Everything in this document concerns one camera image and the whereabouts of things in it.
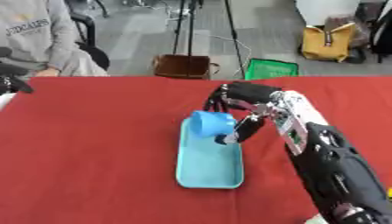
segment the blue tray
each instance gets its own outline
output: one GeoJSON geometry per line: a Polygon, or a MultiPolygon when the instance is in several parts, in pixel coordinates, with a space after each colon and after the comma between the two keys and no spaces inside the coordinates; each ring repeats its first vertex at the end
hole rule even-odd
{"type": "Polygon", "coordinates": [[[200,138],[181,125],[176,178],[183,187],[234,189],[243,182],[242,149],[238,143],[221,145],[214,137],[200,138]]]}

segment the red tablecloth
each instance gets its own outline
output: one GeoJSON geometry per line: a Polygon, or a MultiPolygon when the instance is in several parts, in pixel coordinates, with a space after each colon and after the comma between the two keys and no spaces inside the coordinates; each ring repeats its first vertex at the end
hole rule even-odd
{"type": "MultiPolygon", "coordinates": [[[[392,78],[258,81],[307,95],[392,186],[392,78]]],[[[179,125],[219,82],[37,78],[0,114],[0,223],[303,223],[317,211],[271,124],[243,145],[245,182],[175,180],[179,125]]]]}

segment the blue cup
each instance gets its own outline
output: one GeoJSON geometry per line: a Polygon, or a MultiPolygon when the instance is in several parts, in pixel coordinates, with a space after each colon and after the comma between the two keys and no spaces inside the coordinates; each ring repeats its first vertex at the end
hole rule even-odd
{"type": "Polygon", "coordinates": [[[196,110],[191,115],[190,125],[198,137],[215,137],[232,134],[235,123],[236,120],[228,113],[196,110]]]}

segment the sleeve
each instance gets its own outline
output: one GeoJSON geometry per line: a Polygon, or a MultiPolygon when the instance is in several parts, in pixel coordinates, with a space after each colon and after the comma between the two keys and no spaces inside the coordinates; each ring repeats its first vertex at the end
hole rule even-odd
{"type": "Polygon", "coordinates": [[[46,0],[47,10],[52,22],[52,47],[49,67],[63,70],[66,62],[71,58],[75,48],[74,23],[69,16],[64,0],[46,0]]]}

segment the robotic arm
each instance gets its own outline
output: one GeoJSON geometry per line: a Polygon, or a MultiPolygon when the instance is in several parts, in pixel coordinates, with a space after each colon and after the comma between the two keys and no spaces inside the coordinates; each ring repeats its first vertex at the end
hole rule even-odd
{"type": "Polygon", "coordinates": [[[247,82],[218,87],[204,110],[248,110],[235,132],[219,144],[243,142],[269,118],[304,188],[330,224],[392,224],[392,204],[372,168],[302,94],[247,82]]]}

